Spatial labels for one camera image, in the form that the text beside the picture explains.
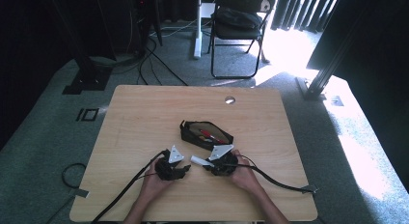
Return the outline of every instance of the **black chair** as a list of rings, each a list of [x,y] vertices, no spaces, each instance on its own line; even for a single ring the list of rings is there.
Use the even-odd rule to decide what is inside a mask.
[[[276,0],[216,0],[214,13],[211,19],[211,34],[207,53],[211,47],[211,75],[216,79],[248,79],[256,75],[259,69],[259,57],[262,52],[262,40],[264,38],[265,26],[268,17],[273,10]],[[254,15],[259,17],[259,24],[254,27],[252,22]],[[218,43],[220,40],[240,40],[251,41],[249,44],[243,43]],[[251,75],[225,75],[217,76],[214,73],[214,50],[215,46],[223,45],[249,45],[246,53],[250,51],[253,43],[259,43],[259,54],[256,62],[256,70]]]

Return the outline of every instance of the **person's left hand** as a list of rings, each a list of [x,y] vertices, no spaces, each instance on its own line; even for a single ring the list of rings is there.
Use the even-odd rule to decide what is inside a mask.
[[[154,166],[158,159],[156,159],[147,172],[145,172],[144,182],[142,183],[141,191],[138,199],[144,199],[150,203],[157,198],[167,187],[174,181],[162,181],[156,174]]]

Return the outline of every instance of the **wooden table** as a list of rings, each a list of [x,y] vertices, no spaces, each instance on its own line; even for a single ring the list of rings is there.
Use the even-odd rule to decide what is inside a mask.
[[[235,103],[225,103],[226,97],[234,97]],[[183,120],[213,122],[234,136],[235,149],[276,181],[297,187],[309,184],[277,90],[124,85],[112,97],[80,185],[90,194],[76,197],[71,220],[93,220],[152,157],[173,145],[185,156],[178,167],[192,167],[151,204],[146,221],[262,220],[247,193],[190,162],[191,155],[206,158],[210,152],[181,140]],[[311,194],[257,177],[289,220],[316,219]],[[123,220],[141,184],[142,180],[134,183],[101,220]]]

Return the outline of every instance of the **gray carpet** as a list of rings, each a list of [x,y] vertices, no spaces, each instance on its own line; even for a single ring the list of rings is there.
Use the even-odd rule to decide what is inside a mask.
[[[199,60],[193,59],[194,36],[190,32],[164,38],[163,46],[157,46],[154,53],[189,86],[280,90],[308,180],[320,188],[314,197],[319,218],[307,223],[409,223],[409,195],[346,82],[334,78],[326,89],[326,97],[338,96],[343,106],[330,99],[304,100],[295,78],[311,77],[314,72],[287,69],[279,64],[281,59],[274,50],[269,52],[271,64],[261,64],[255,78],[214,80],[205,54],[207,42],[204,36]],[[236,55],[234,61],[218,55],[217,66],[223,66],[218,70],[253,70],[254,57],[232,54]],[[296,57],[293,61],[303,64]],[[0,223],[70,223],[74,189],[63,183],[62,172],[73,163],[87,164],[116,86],[143,84],[137,80],[138,67],[115,67],[104,91],[83,91],[81,95],[62,95],[78,71],[74,61],[56,72],[0,153]],[[142,75],[149,84],[183,85],[153,56],[144,62]],[[95,121],[77,121],[81,109],[94,108],[99,108]],[[81,170],[67,173],[68,182],[79,183]]]

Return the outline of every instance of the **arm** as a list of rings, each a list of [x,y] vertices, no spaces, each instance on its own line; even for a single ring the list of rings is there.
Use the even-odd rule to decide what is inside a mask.
[[[240,156],[238,150],[232,151],[236,155],[239,164],[249,165],[247,159],[243,159]],[[265,223],[268,224],[282,224],[289,223],[286,217],[280,212],[276,205],[268,197],[264,188],[259,184],[253,170],[245,167],[237,167],[235,171],[230,176],[231,181],[238,187],[247,191],[253,200],[256,202],[257,206],[260,208],[262,214],[265,217]]]
[[[156,172],[154,171],[154,165],[156,161],[157,160],[155,160],[150,165],[149,170],[145,173],[146,177],[144,178],[144,182],[142,183],[139,196],[133,203],[131,210],[123,221],[123,224],[141,223],[149,204],[174,182],[160,180],[160,178],[155,174]]]

